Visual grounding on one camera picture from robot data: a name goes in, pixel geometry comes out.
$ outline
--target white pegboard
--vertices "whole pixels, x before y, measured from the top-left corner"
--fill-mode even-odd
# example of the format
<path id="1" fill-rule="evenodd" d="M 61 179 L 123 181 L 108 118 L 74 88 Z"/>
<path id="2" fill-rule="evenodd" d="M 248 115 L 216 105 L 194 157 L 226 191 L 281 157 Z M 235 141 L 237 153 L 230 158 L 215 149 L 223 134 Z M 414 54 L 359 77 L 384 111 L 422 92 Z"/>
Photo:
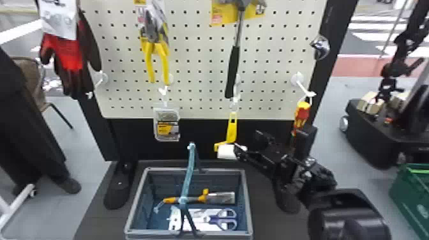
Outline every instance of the white pegboard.
<path id="1" fill-rule="evenodd" d="M 157 83 L 146 73 L 132 0 L 82 1 L 110 81 L 96 90 L 106 118 L 152 118 L 160 102 L 162 63 L 153 56 Z M 210 26 L 209 0 L 165 0 L 169 22 L 169 103 L 182 118 L 226 119 L 224 98 L 234 24 Z M 309 46 L 326 0 L 267 0 L 265 17 L 246 20 L 241 39 L 240 119 L 293 119 L 302 92 L 290 84 L 300 71 L 308 87 L 315 66 Z"/>

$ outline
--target black mat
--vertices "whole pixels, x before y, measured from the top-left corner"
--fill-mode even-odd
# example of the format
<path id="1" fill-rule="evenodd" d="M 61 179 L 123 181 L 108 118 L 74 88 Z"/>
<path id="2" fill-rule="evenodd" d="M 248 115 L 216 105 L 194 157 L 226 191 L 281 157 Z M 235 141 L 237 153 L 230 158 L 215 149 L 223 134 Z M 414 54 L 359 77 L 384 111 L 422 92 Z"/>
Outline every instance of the black mat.
<path id="1" fill-rule="evenodd" d="M 238 162 L 203 161 L 203 167 L 239 168 L 246 170 L 250 195 L 254 239 L 308 239 L 306 219 L 308 212 L 301 210 L 297 215 L 281 212 L 274 199 L 270 181 L 254 168 Z M 88 207 L 75 234 L 75 240 L 125 239 L 124 226 L 134 199 L 137 185 L 146 167 L 185 167 L 185 161 L 141 161 L 135 176 L 133 190 L 127 204 L 118 210 L 107 210 L 103 196 L 107 189 L 115 164 L 107 171 L 93 201 Z"/>

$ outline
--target work glove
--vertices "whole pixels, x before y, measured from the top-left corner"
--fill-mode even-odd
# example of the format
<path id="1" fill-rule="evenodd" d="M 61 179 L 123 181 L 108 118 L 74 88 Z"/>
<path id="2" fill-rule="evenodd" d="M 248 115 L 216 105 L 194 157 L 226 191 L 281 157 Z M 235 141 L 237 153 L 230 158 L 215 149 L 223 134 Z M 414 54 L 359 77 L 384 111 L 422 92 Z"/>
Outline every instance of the work glove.
<path id="1" fill-rule="evenodd" d="M 93 32 L 82 11 L 78 11 L 77 39 L 67 40 L 45 33 L 39 51 L 43 64 L 48 64 L 54 56 L 54 70 L 63 83 L 63 93 L 73 99 L 94 91 L 87 62 L 95 71 L 102 69 L 100 51 Z"/>

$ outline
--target pegboard hook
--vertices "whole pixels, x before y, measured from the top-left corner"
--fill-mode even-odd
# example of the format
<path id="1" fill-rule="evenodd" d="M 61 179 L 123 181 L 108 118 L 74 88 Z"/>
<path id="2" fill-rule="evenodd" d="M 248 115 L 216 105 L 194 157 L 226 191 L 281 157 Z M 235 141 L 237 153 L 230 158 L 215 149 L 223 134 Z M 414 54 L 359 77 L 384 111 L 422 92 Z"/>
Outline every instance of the pegboard hook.
<path id="1" fill-rule="evenodd" d="M 304 76 L 301 72 L 295 73 L 292 76 L 292 78 L 290 79 L 290 83 L 292 83 L 293 86 L 298 86 L 304 92 L 304 96 L 299 101 L 304 101 L 305 98 L 309 98 L 310 99 L 310 105 L 312 105 L 313 104 L 313 97 L 316 96 L 317 94 L 313 91 L 307 90 L 304 87 L 303 82 L 304 82 Z"/>
<path id="2" fill-rule="evenodd" d="M 170 75 L 170 79 L 171 79 L 170 85 L 164 85 L 164 88 L 162 88 L 162 87 L 158 88 L 158 92 L 160 92 L 160 94 L 162 96 L 161 99 L 162 99 L 162 103 L 163 103 L 164 107 L 167 107 L 167 105 L 168 105 L 169 98 L 168 98 L 167 94 L 169 92 L 169 86 L 171 86 L 171 84 L 174 81 L 173 74 L 169 73 L 169 75 Z"/>
<path id="3" fill-rule="evenodd" d="M 94 84 L 94 91 L 95 91 L 95 89 L 97 89 L 97 87 L 99 87 L 102 84 L 104 85 L 109 81 L 109 76 L 107 76 L 107 74 L 104 73 L 103 70 L 96 71 L 93 75 L 93 78 L 97 81 Z M 88 99 L 93 98 L 94 91 L 86 93 L 86 96 L 88 97 Z"/>
<path id="4" fill-rule="evenodd" d="M 229 109 L 231 109 L 231 112 L 237 112 L 238 111 L 238 102 L 241 99 L 241 93 L 239 86 L 241 85 L 241 77 L 240 74 L 236 75 L 236 83 L 234 84 L 234 95 L 231 98 L 231 104 L 229 105 Z"/>

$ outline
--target chair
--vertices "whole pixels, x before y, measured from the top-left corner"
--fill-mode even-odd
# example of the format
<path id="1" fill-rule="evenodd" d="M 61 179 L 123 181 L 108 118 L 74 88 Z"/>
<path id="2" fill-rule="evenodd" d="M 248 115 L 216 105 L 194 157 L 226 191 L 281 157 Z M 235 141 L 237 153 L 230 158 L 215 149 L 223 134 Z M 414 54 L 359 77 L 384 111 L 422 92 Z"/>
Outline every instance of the chair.
<path id="1" fill-rule="evenodd" d="M 26 87 L 32 94 L 37 107 L 40 112 L 44 112 L 49 107 L 52 107 L 57 114 L 63 119 L 63 121 L 73 129 L 73 126 L 67 120 L 66 117 L 59 111 L 59 109 L 51 102 L 46 101 L 45 92 L 42 89 L 43 80 L 46 76 L 46 69 L 35 59 L 29 57 L 12 57 L 16 65 L 18 65 L 24 76 L 27 79 Z"/>

